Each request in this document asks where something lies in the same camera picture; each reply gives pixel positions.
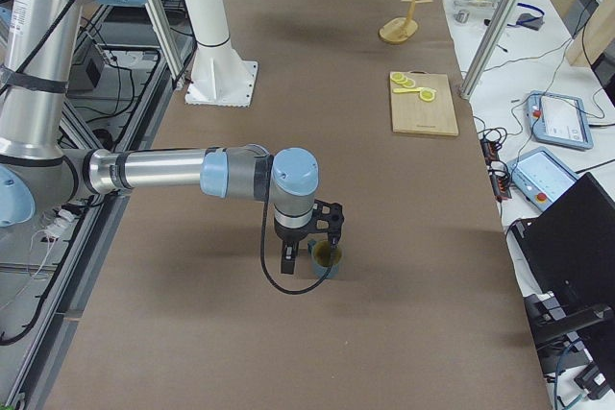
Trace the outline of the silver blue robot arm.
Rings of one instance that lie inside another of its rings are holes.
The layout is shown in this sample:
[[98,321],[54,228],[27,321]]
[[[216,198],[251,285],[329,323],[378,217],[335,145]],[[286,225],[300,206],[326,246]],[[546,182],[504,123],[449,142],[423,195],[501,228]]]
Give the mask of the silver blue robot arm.
[[208,195],[266,202],[282,239],[281,269],[290,274],[299,243],[314,233],[323,204],[315,197],[312,153],[270,154],[259,145],[206,150],[61,149],[62,106],[83,6],[117,7],[152,0],[13,0],[1,67],[1,224],[30,221],[55,205],[140,186],[197,184]]

